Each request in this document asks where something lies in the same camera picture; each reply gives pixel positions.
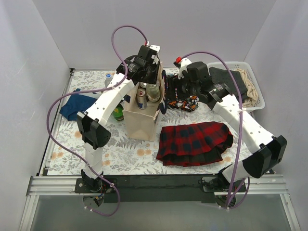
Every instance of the green bottle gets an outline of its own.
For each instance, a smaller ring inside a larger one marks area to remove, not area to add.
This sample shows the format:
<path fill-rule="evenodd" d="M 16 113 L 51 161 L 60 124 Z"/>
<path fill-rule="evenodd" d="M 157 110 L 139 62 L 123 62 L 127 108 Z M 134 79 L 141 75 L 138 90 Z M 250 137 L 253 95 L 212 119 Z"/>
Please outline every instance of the green bottle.
<path fill-rule="evenodd" d="M 124 116 L 123 116 L 123 106 L 120 103 L 114 109 L 114 111 L 112 112 L 112 115 L 114 116 L 114 118 L 117 121 L 120 121 L 120 120 L 124 119 Z"/>

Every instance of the white laundry basket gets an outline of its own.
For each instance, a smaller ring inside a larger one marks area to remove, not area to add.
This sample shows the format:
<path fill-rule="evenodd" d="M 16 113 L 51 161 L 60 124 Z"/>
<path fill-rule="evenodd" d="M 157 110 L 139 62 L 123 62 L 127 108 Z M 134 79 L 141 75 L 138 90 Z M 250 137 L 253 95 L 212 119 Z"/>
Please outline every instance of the white laundry basket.
<path fill-rule="evenodd" d="M 252 112 L 254 110 L 258 110 L 258 109 L 264 108 L 265 107 L 265 102 L 264 102 L 262 93 L 260 91 L 258 82 L 256 80 L 256 77 L 255 77 L 255 75 L 254 75 L 250 65 L 248 63 L 245 63 L 245 62 L 225 62 L 225 63 L 226 63 L 226 65 L 228 66 L 228 68 L 231 71 L 235 71 L 238 68 L 242 69 L 242 70 L 246 70 L 247 76 L 248 76 L 249 80 L 253 83 L 253 85 L 255 86 L 255 88 L 256 88 L 256 90 L 258 92 L 258 96 L 259 96 L 258 101 L 255 103 L 255 105 L 253 107 L 247 107 L 246 110 L 248 112 Z M 208 68 L 216 67 L 216 68 L 219 68 L 219 69 L 226 70 L 226 68 L 224 67 L 224 65 L 221 62 L 208 63 L 207 67 Z"/>

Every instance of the beige cloth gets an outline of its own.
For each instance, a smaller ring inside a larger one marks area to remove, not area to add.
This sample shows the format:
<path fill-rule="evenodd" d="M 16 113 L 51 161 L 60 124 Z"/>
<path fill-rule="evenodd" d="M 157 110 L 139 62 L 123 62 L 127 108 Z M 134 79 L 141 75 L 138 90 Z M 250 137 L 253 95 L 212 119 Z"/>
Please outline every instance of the beige cloth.
<path fill-rule="evenodd" d="M 244 101 L 243 107 L 253 107 L 258 101 L 258 92 L 253 83 L 249 80 L 246 70 L 237 69 L 236 71 L 241 73 L 242 81 L 247 87 L 247 96 L 249 99 Z"/>

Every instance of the plaid fabric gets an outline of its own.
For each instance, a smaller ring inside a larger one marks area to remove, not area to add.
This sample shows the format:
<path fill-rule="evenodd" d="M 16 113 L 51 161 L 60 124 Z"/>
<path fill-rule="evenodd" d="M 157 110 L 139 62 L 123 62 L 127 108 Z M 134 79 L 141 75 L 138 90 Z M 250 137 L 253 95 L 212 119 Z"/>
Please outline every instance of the plaid fabric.
<path fill-rule="evenodd" d="M 221 161 L 233 144 L 229 128 L 218 122 L 163 127 L 156 159 L 163 165 L 200 166 Z"/>

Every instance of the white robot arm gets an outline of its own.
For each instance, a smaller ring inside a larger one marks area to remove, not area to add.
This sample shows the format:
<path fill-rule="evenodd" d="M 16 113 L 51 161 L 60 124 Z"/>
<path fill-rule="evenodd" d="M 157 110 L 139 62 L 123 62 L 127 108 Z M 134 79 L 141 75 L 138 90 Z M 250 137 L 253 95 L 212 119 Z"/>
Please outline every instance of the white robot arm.
<path fill-rule="evenodd" d="M 208 68 L 203 62 L 192 63 L 185 58 L 177 60 L 175 64 L 180 69 L 179 81 L 183 82 L 182 88 L 178 87 L 178 91 L 198 96 L 199 101 L 206 103 L 238 132 L 239 102 L 230 93 L 228 86 L 223 83 L 213 84 Z M 242 139 L 252 155 L 238 163 L 234 181 L 250 176 L 260 178 L 282 160 L 287 145 L 283 136 L 275 137 L 261 127 L 245 110 L 242 128 Z M 225 184 L 226 188 L 231 181 L 233 167 L 234 165 L 230 165 L 218 173 L 219 182 Z"/>
<path fill-rule="evenodd" d="M 85 159 L 99 175 L 103 174 L 103 146 L 108 143 L 111 136 L 110 132 L 104 128 L 108 118 L 126 94 L 139 81 L 156 83 L 159 69 L 157 67 L 160 65 L 159 50 L 160 47 L 155 45 L 150 47 L 141 46 L 138 55 L 131 56 L 125 60 L 128 65 L 128 77 L 119 86 L 112 90 L 104 91 L 88 110 L 77 113 L 78 128 L 85 142 Z M 117 73 L 108 87 L 113 87 L 123 79 L 124 67 L 122 64 L 116 71 Z M 93 192 L 100 189 L 100 180 L 88 165 L 85 165 L 81 175 L 87 187 Z"/>

